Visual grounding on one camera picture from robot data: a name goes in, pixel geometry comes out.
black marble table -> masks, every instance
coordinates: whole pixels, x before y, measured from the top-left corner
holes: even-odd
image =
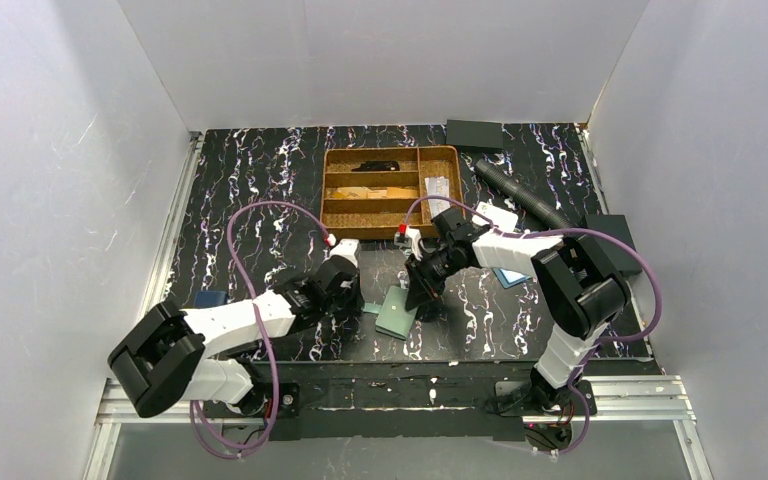
[[[571,124],[504,126],[499,155],[460,154],[461,185],[467,204],[489,201],[520,212],[519,228],[540,230],[539,222],[476,179],[472,164],[487,158],[517,177],[576,221],[598,213],[578,133]],[[225,227],[240,207],[257,200],[284,200],[318,214],[325,151],[331,148],[444,144],[442,125],[268,128],[210,130],[206,133],[186,218],[178,239],[166,298],[191,306],[200,290],[227,290],[246,297],[231,262]],[[312,269],[325,247],[307,218],[294,211],[261,209],[238,221],[237,250],[259,293]],[[363,242],[361,285],[367,302],[382,303],[404,276],[405,254],[391,242]],[[315,329],[274,341],[279,360],[386,361],[536,359],[551,334],[552,319],[533,281],[503,289],[489,270],[469,269],[449,278],[440,306],[420,310],[407,341],[375,331],[375,316],[322,321]],[[631,308],[606,331],[640,331]],[[642,342],[608,344],[601,356],[646,357]],[[263,358],[261,350],[255,358]]]

black tube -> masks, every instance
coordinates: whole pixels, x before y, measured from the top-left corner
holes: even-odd
[[[526,212],[537,217],[551,229],[571,228],[574,225],[551,205],[541,200],[537,195],[528,191],[513,178],[505,175],[487,160],[479,160],[475,164],[475,174],[484,179],[487,185],[511,197],[514,202]]]

purple cable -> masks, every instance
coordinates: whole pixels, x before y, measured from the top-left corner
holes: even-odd
[[[661,312],[663,309],[663,299],[661,297],[661,284],[658,282],[658,277],[655,276],[655,272],[652,270],[652,267],[649,265],[649,263],[640,256],[639,253],[637,253],[633,248],[629,247],[622,241],[599,231],[596,230],[590,230],[589,228],[559,228],[556,230],[546,230],[544,232],[533,232],[533,233],[511,233],[511,232],[503,232],[502,230],[498,229],[496,227],[496,224],[493,223],[492,220],[487,218],[487,216],[482,215],[478,213],[474,208],[468,207],[464,205],[463,203],[453,200],[451,198],[442,197],[439,195],[427,195],[425,197],[421,197],[416,199],[408,209],[408,214],[405,216],[405,225],[408,224],[408,219],[410,218],[411,213],[413,212],[414,208],[419,204],[419,202],[423,200],[446,200],[449,202],[454,203],[455,205],[467,210],[468,212],[472,213],[473,215],[477,215],[479,218],[484,219],[487,221],[493,229],[502,237],[505,238],[522,238],[522,239],[528,239],[528,238],[540,238],[540,237],[551,237],[554,235],[590,235],[596,238],[600,238],[602,240],[605,240],[607,242],[610,242],[620,249],[622,249],[625,253],[629,254],[634,260],[640,264],[640,268],[643,270],[644,273],[646,273],[646,277],[649,278],[649,283],[652,285],[652,293],[654,293],[655,296],[655,311],[652,314],[652,320],[649,322],[649,325],[646,326],[641,332],[635,333],[634,335],[626,335],[625,337],[602,337],[599,339],[599,343],[594,346],[590,352],[587,353],[587,355],[584,356],[584,358],[581,360],[581,363],[578,364],[578,372],[576,372],[573,375],[570,375],[569,379],[567,380],[567,388],[575,394],[575,396],[578,397],[579,400],[581,400],[581,403],[584,405],[584,426],[581,428],[581,434],[576,437],[575,440],[573,440],[566,448],[558,450],[558,453],[569,453],[575,447],[577,447],[581,442],[584,440],[584,436],[587,435],[587,430],[590,428],[590,407],[587,405],[587,399],[584,397],[584,394],[581,393],[577,388],[575,388],[574,381],[579,377],[579,375],[584,371],[584,365],[590,360],[591,357],[596,353],[596,348],[598,348],[603,343],[610,343],[610,342],[634,342],[637,340],[642,340],[647,335],[652,333],[652,330],[655,330],[655,327],[658,326],[658,322],[661,321]]]
[[[328,243],[328,229],[325,227],[325,224],[323,224],[318,218],[316,218],[315,215],[310,213],[309,211],[305,210],[302,207],[299,207],[298,205],[293,205],[289,202],[282,202],[278,200],[264,200],[261,202],[255,202],[249,205],[246,205],[245,207],[237,210],[234,215],[231,216],[231,219],[228,221],[228,227],[226,229],[226,239],[228,242],[228,249],[231,251],[231,258],[234,260],[234,265],[236,265],[237,270],[240,272],[240,275],[243,277],[243,282],[246,284],[246,289],[249,292],[249,296],[252,300],[257,298],[257,292],[254,289],[254,285],[251,282],[251,278],[249,278],[248,272],[246,272],[245,267],[243,266],[243,262],[240,261],[239,255],[237,255],[237,251],[234,248],[234,223],[237,221],[237,218],[239,218],[240,215],[243,213],[255,208],[255,207],[264,207],[264,206],[270,206],[270,205],[276,205],[281,207],[288,207],[288,208],[294,208],[297,211],[303,213],[304,215],[307,215],[310,217],[311,220],[316,222],[316,225],[319,226],[319,229],[322,230],[323,238],[326,240],[326,244]],[[196,438],[199,440],[199,443],[202,447],[204,447],[205,450],[207,450],[211,455],[214,455],[219,458],[224,458],[227,460],[235,459],[235,458],[241,458],[244,456],[247,456],[249,454],[252,454],[256,452],[261,446],[263,446],[269,439],[269,434],[272,432],[272,428],[275,426],[275,419],[278,416],[278,364],[275,361],[275,352],[272,350],[272,342],[269,340],[269,334],[266,331],[266,326],[263,324],[263,319],[260,316],[260,310],[257,308],[257,305],[252,304],[254,309],[254,319],[255,323],[257,323],[257,329],[260,331],[260,337],[263,340],[263,346],[266,348],[266,356],[269,358],[269,370],[272,374],[272,411],[269,412],[269,420],[267,421],[266,428],[264,429],[263,433],[260,434],[257,439],[252,442],[251,444],[245,444],[245,443],[236,443],[232,442],[225,437],[222,436],[220,432],[216,430],[216,428],[207,420],[207,416],[204,414],[204,410],[202,409],[202,406],[199,402],[190,402],[190,421],[193,424],[193,428],[195,430]],[[215,450],[213,447],[207,444],[206,441],[204,441],[204,438],[201,436],[201,432],[198,431],[198,426],[195,421],[195,417],[193,416],[193,411],[197,414],[199,420],[201,420],[201,423],[204,424],[205,428],[207,429],[208,433],[210,433],[213,438],[218,440],[220,443],[225,445],[226,447],[233,448],[233,449],[239,449],[240,453],[238,454],[229,454],[229,453],[222,453],[217,450]]]

